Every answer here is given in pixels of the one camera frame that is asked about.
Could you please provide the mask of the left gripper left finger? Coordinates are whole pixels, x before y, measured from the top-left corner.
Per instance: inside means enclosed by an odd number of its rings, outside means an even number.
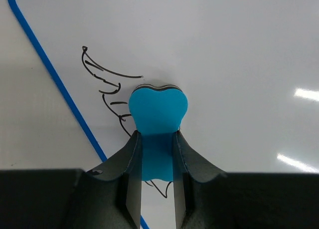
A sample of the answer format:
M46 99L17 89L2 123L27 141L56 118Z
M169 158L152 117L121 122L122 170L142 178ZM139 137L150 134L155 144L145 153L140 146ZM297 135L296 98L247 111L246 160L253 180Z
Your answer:
M138 229L141 217L142 139L89 171L2 170L3 229Z

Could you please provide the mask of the blue-framed whiteboard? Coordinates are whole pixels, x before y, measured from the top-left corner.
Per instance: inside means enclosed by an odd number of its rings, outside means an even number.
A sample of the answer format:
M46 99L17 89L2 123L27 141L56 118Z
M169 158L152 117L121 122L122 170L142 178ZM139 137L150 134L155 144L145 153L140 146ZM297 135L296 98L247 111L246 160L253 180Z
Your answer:
M183 91L221 170L319 175L319 0L0 0L0 171L105 162L142 84ZM142 180L140 219L177 229L173 180Z

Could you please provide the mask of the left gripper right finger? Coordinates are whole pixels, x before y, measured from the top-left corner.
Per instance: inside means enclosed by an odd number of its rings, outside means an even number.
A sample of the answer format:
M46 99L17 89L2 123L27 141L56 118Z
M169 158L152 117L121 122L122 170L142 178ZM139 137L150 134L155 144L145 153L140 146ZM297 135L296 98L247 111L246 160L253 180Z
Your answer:
M178 229L316 229L319 176L311 173L230 173L172 137Z

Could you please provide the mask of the blue heart-shaped eraser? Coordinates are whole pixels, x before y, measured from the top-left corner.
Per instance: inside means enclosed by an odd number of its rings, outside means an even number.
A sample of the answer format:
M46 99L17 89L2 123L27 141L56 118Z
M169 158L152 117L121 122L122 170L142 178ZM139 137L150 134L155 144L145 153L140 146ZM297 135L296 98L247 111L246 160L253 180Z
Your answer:
M187 108L186 95L175 85L142 84L132 92L129 111L142 137L142 180L173 180L172 137Z

